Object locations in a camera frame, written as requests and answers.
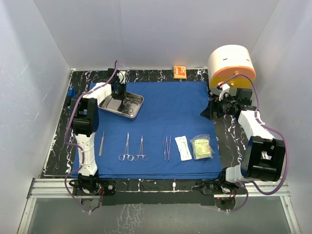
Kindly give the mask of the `steel ring-handle scissors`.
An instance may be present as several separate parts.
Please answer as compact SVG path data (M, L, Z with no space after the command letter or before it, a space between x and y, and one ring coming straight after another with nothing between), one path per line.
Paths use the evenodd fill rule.
M125 98L121 103L121 112L123 115L131 115L133 108L131 107L133 100L131 98Z
M147 161L148 157L143 153L143 136L141 136L140 140L140 149L139 153L137 155L134 155L134 161L138 161L139 159L142 159L143 161Z

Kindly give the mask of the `metal instrument tray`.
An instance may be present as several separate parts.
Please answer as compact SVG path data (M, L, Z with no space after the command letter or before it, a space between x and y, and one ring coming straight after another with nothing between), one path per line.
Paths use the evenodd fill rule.
M144 98L141 95L126 92L126 97L125 98L131 98L133 100L132 108L133 108L133 113L131 115L123 115L121 112L121 103L123 100L116 100L113 99L112 95L109 95L102 101L98 107L108 113L111 113L113 115L134 120L136 119L140 108L144 102Z

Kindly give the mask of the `green suture packet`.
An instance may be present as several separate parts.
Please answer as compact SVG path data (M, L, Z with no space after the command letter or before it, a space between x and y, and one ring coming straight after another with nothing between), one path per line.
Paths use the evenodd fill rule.
M210 135L209 134L201 134L193 137L190 140L193 158L195 160L213 158L213 149L210 146Z

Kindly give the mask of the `white packet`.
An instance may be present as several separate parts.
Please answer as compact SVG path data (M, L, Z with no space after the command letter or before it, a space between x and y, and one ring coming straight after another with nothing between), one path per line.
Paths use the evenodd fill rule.
M188 147L188 141L185 136L178 136L175 138L181 161L187 161L192 159L192 155L190 153Z

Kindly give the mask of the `steel scalpel handle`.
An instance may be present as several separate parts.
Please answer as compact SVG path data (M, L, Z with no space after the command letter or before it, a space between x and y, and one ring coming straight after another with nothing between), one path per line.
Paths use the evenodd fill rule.
M102 137L101 137L100 148L99 148L99 156L102 155L103 143L104 143L104 135L105 135L105 132L103 131L103 134L102 134Z

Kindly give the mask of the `pink cylindrical tissue phantom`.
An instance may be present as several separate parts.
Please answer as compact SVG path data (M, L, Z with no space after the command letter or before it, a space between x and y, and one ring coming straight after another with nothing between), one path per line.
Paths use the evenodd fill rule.
M251 82L241 74L251 80L256 78L249 51L241 45L224 45L215 49L209 56L207 68L209 90L215 95L220 93L217 85L233 75L237 76L228 82L230 95L235 95L237 88L251 88Z

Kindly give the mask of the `steel forceps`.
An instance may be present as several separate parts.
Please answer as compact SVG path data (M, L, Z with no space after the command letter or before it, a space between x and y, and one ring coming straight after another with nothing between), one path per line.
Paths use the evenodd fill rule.
M170 150L171 150L171 136L166 137L166 151L168 161L170 160Z

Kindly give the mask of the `blue surgical drape cloth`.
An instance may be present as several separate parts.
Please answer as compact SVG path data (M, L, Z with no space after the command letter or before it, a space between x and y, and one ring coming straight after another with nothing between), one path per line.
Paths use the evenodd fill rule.
M122 179L214 179L221 172L214 123L200 113L208 105L203 81L129 82L129 92L143 96L144 102L134 120L99 110L95 134L95 160L100 178ZM99 156L104 135L102 155ZM129 154L137 155L143 136L143 153L148 160L119 161L129 133ZM213 158L181 161L175 141L201 134L210 135ZM164 161L163 140L171 136L170 160Z

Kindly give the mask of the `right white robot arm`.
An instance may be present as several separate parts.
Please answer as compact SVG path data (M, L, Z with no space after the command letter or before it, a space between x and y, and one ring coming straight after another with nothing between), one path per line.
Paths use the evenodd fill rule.
M240 165L224 170L225 176L217 181L218 189L227 194L234 189L235 182L278 181L284 163L285 143L264 128L260 112L252 106L252 90L238 88L231 96L229 85L222 83L217 89L219 95L212 95L201 116L207 119L225 115L235 117L249 140Z

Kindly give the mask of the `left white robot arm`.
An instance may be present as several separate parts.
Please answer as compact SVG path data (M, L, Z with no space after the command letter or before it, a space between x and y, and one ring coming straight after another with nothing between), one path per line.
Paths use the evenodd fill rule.
M126 72L116 68L108 70L109 80L99 82L88 92L73 101L71 127L77 141L80 176L94 176L98 171L95 160L95 134L99 127L98 105L113 98L126 97Z

